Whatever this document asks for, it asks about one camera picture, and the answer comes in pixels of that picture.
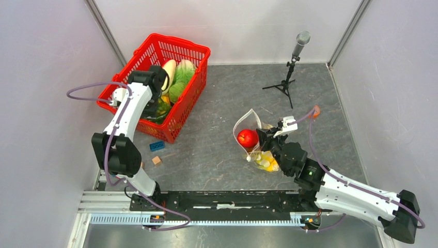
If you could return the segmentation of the red apple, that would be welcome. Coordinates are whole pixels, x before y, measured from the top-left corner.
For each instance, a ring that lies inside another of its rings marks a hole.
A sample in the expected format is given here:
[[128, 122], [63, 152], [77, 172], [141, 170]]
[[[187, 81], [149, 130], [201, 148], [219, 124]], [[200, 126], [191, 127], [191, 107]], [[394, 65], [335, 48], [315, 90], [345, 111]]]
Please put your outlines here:
[[237, 142], [243, 148], [254, 148], [259, 143], [256, 130], [243, 129], [237, 135]]

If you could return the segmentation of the clear polka dot zip bag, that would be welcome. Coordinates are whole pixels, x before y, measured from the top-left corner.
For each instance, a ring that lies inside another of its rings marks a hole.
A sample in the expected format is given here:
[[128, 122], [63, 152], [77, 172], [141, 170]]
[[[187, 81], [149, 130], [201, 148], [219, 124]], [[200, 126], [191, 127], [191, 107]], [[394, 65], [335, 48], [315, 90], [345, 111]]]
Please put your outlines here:
[[272, 127], [271, 124], [262, 122], [257, 113], [250, 109], [236, 122], [233, 128], [236, 142], [245, 151], [243, 158], [257, 169], [270, 173], [279, 171], [279, 165], [269, 151], [261, 151], [256, 129]]

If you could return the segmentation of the yellow banana bunch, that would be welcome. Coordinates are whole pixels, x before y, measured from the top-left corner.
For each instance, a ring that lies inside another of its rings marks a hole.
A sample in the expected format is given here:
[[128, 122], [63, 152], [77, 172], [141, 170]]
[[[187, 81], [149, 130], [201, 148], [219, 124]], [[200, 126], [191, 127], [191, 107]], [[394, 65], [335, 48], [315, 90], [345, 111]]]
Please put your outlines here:
[[250, 154], [250, 159], [258, 169], [266, 172], [279, 171], [279, 165], [270, 151], [255, 150]]

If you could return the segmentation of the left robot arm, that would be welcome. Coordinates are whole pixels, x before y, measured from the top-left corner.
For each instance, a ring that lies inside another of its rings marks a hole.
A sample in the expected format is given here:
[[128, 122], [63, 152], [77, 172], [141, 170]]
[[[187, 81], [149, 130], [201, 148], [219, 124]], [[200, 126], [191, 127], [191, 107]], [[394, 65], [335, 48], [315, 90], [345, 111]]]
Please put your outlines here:
[[150, 66], [147, 71], [134, 70], [127, 84], [120, 83], [116, 89], [120, 105], [113, 119], [103, 132], [94, 133], [91, 138], [107, 184], [127, 184], [152, 211], [162, 205], [161, 189], [142, 169], [142, 155], [133, 144], [133, 137], [143, 112], [155, 115], [162, 86], [167, 81], [169, 76], [161, 66]]

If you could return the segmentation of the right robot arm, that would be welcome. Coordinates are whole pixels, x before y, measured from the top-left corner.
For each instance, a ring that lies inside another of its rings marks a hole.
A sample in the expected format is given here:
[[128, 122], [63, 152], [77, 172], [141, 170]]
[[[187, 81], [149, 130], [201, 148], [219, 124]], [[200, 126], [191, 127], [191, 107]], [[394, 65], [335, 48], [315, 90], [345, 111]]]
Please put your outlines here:
[[331, 210], [365, 220], [400, 242], [413, 244], [421, 227], [414, 193], [384, 191], [341, 175], [310, 159], [299, 143], [276, 136], [278, 128], [257, 129], [262, 151], [269, 151], [284, 175], [300, 187], [299, 206], [305, 211]]

